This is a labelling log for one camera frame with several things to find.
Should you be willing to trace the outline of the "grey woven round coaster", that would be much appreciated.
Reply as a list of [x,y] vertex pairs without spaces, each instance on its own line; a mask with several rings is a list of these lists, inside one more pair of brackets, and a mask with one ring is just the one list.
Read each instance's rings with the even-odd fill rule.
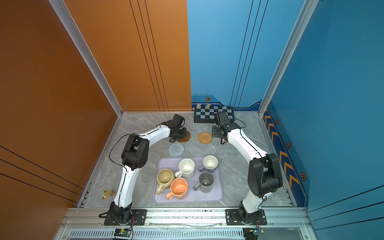
[[179,157],[183,154],[183,152],[184,152],[184,147],[180,143],[172,144],[169,147],[169,154],[171,157]]

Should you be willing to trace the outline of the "brown wooden round coaster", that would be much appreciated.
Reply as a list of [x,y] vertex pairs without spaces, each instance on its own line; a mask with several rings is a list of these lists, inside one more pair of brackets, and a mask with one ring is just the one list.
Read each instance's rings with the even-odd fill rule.
[[187,135],[186,135],[186,137],[183,138],[183,139],[178,140],[178,142],[180,142],[180,143],[185,143],[185,142],[189,141],[190,138],[191,138],[191,134],[190,134],[189,131],[187,131]]

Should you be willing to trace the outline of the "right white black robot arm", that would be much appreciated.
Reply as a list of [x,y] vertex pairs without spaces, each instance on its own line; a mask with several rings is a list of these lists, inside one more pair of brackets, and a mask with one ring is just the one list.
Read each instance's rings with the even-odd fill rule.
[[249,193],[239,207],[240,221],[246,225],[259,223],[261,206],[283,186],[280,161],[276,154],[269,154],[254,144],[241,127],[235,123],[212,127],[212,136],[221,144],[233,145],[249,164]]

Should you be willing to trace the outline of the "woven rattan round coaster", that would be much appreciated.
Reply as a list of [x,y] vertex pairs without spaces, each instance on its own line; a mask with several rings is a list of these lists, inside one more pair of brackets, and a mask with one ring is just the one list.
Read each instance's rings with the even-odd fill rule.
[[209,144],[213,141],[213,136],[209,132],[201,132],[198,134],[198,141],[202,144]]

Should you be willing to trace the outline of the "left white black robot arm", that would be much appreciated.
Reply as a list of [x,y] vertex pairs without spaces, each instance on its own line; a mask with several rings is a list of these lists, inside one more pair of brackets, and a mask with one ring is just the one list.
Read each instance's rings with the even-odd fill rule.
[[114,201],[107,213],[105,225],[128,225],[133,222],[131,212],[133,190],[141,168],[149,159],[149,148],[158,141],[170,138],[171,141],[188,141],[191,137],[186,128],[158,125],[143,134],[129,134],[122,151],[122,177]]

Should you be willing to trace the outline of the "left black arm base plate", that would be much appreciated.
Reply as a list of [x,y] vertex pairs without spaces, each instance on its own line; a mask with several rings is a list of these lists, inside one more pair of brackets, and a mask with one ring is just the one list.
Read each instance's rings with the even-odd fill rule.
[[117,217],[113,217],[112,213],[107,213],[107,216],[104,221],[105,226],[143,226],[145,224],[147,210],[145,209],[133,209],[131,210],[131,216],[129,217],[129,222],[124,223],[119,220]]

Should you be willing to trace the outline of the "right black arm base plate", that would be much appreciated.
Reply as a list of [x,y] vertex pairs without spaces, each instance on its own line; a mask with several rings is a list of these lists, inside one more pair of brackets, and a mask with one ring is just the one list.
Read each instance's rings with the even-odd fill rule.
[[227,225],[258,225],[266,226],[267,217],[263,209],[259,209],[254,213],[247,213],[243,208],[226,209]]

